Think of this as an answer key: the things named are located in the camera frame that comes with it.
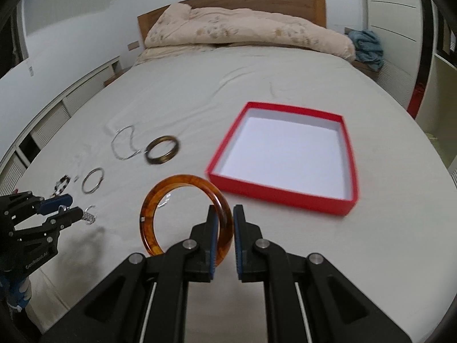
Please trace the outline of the blue gloved left hand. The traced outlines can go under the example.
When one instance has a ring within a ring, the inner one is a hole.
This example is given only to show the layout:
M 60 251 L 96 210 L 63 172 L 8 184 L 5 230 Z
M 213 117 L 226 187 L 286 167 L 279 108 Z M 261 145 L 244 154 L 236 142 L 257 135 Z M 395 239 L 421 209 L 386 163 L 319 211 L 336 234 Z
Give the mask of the blue gloved left hand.
M 28 276 L 18 282 L 12 282 L 1 276 L 1 288 L 5 292 L 10 311 L 20 313 L 25 310 L 32 297 L 32 286 Z

